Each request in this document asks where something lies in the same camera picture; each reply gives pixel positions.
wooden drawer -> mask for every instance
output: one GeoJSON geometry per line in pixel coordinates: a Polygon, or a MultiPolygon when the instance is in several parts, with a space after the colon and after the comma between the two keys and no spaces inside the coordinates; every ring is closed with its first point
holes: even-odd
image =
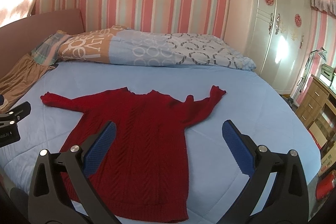
{"type": "Polygon", "coordinates": [[[313,117],[309,114],[308,110],[306,110],[302,105],[300,105],[295,114],[298,116],[298,118],[306,128],[311,126],[311,124],[314,121],[313,117]]]}
{"type": "Polygon", "coordinates": [[[320,105],[323,106],[328,94],[325,93],[315,82],[313,81],[308,89],[308,94],[320,105]]]}
{"type": "Polygon", "coordinates": [[[313,99],[312,96],[309,94],[306,94],[303,102],[301,103],[302,106],[310,113],[310,115],[313,117],[313,119],[316,119],[316,117],[319,115],[322,107],[313,99]]]}

white wardrobe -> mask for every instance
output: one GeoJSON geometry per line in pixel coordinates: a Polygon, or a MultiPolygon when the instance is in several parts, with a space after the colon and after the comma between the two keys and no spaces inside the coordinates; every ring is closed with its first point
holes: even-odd
{"type": "Polygon", "coordinates": [[[290,94],[310,34],[310,0],[230,0],[224,41],[257,65],[279,94],[290,94]]]}

blue gripper pad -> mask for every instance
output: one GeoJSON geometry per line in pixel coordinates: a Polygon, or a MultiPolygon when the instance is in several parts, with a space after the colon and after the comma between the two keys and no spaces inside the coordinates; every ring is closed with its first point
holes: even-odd
{"type": "Polygon", "coordinates": [[[116,132],[116,124],[110,122],[85,154],[82,171],[86,177],[97,172],[99,165],[116,138],[116,132]]]}
{"type": "Polygon", "coordinates": [[[236,130],[237,129],[234,128],[228,121],[225,121],[222,126],[223,138],[235,158],[241,172],[249,177],[252,177],[255,171],[254,157],[236,130]]]}

sweater sleeve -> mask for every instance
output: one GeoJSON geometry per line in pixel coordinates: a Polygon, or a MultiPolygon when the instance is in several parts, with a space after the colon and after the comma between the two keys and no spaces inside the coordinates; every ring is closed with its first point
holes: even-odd
{"type": "Polygon", "coordinates": [[[194,97],[188,95],[184,103],[178,101],[173,109],[177,112],[177,117],[179,117],[184,127],[191,127],[206,119],[225,93],[225,90],[212,86],[210,97],[201,101],[194,101],[194,97]]]}
{"type": "Polygon", "coordinates": [[[47,106],[59,107],[78,112],[85,112],[92,108],[92,106],[97,105],[101,102],[101,97],[103,96],[103,93],[106,93],[106,91],[93,95],[78,97],[75,99],[68,99],[66,97],[47,92],[45,95],[41,96],[41,100],[43,104],[47,106]]]}

ribbed hem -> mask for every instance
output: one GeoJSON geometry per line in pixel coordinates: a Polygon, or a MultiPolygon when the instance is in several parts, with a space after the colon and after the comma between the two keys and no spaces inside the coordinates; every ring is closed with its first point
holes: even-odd
{"type": "Polygon", "coordinates": [[[137,205],[112,201],[106,204],[117,216],[150,222],[181,222],[187,220],[186,200],[156,205],[137,205]]]}

